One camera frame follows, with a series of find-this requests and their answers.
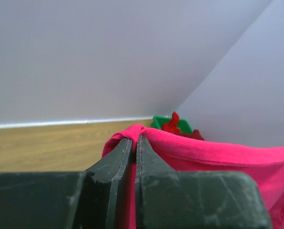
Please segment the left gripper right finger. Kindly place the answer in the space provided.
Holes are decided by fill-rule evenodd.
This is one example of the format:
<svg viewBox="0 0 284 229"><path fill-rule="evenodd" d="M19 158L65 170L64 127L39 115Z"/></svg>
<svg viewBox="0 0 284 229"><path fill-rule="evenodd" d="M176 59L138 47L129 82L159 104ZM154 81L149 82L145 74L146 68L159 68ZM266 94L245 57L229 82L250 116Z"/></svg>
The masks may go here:
<svg viewBox="0 0 284 229"><path fill-rule="evenodd" d="M235 171L176 171L137 142L138 229L270 229L271 218L255 181Z"/></svg>

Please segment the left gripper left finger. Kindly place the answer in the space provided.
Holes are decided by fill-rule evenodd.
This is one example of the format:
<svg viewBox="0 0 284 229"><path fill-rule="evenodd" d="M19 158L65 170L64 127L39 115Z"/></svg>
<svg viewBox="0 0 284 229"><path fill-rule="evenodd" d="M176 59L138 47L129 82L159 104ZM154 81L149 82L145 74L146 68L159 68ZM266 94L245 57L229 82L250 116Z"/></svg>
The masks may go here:
<svg viewBox="0 0 284 229"><path fill-rule="evenodd" d="M0 229L124 229L131 147L85 171L0 172Z"/></svg>

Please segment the pink t shirt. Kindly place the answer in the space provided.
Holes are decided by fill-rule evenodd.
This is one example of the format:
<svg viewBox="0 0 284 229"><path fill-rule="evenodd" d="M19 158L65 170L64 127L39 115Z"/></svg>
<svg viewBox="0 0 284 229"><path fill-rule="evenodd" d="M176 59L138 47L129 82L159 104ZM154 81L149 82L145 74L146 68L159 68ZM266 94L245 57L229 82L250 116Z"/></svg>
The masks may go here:
<svg viewBox="0 0 284 229"><path fill-rule="evenodd" d="M248 174L258 184L275 229L284 229L284 146L259 148L200 141L137 124L115 133L104 145L102 157L122 138L132 140L132 152L144 135L153 150L178 171L235 170Z"/></svg>

